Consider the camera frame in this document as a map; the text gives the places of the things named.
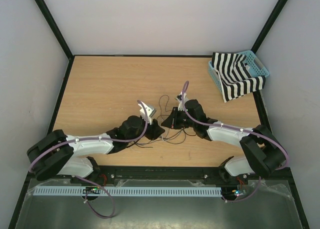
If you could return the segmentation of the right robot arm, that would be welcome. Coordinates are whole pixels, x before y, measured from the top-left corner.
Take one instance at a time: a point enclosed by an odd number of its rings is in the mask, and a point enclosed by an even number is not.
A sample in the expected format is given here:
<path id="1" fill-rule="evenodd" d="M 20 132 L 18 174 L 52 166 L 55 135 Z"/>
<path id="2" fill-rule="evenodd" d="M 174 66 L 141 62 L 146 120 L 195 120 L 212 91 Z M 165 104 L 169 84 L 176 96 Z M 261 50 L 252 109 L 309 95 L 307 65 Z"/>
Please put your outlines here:
<path id="1" fill-rule="evenodd" d="M 223 124 L 207 117 L 196 99 L 174 107 L 161 125 L 175 130 L 192 128 L 201 139 L 241 148 L 243 156 L 231 156 L 220 165 L 218 177 L 225 184 L 244 174 L 267 178 L 287 161 L 287 152 L 280 149 L 280 143 L 266 126 L 241 128 Z"/>

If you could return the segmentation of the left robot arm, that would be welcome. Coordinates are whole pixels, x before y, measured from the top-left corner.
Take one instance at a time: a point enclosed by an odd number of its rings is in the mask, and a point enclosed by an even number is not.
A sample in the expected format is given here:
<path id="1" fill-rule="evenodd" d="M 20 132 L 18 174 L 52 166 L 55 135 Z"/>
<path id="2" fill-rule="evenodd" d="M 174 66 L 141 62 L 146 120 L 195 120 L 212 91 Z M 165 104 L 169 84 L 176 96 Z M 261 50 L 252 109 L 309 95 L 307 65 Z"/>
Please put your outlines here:
<path id="1" fill-rule="evenodd" d="M 142 137 L 155 140 L 164 132 L 156 119 L 146 122 L 136 115 L 100 135 L 74 136 L 61 129 L 54 130 L 27 150 L 29 172 L 38 181 L 55 176 L 78 176 L 94 183 L 100 177 L 100 170 L 91 157 L 93 154 L 115 154 Z"/>

